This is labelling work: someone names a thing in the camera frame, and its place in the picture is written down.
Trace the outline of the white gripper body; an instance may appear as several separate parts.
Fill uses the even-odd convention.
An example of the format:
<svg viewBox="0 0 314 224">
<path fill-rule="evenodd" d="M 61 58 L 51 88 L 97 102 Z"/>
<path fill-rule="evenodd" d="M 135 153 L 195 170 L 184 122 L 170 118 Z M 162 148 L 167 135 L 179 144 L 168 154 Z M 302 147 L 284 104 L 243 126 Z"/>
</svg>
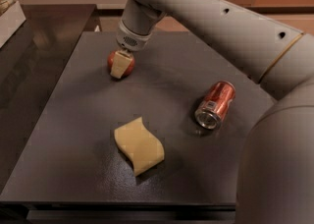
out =
<svg viewBox="0 0 314 224">
<path fill-rule="evenodd" d="M 151 35 L 140 35 L 128 29 L 122 21 L 119 21 L 116 40 L 117 43 L 124 49 L 130 52 L 142 50 Z"/>
</svg>

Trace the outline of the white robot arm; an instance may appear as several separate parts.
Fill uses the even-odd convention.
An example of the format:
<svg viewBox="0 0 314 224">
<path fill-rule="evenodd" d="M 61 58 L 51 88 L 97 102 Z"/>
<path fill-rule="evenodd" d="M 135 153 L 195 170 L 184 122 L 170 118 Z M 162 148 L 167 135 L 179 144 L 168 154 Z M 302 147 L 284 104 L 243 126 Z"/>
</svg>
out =
<svg viewBox="0 0 314 224">
<path fill-rule="evenodd" d="M 128 0 L 119 45 L 170 15 L 276 99 L 245 142 L 235 224 L 314 224 L 314 36 L 225 0 Z"/>
</svg>

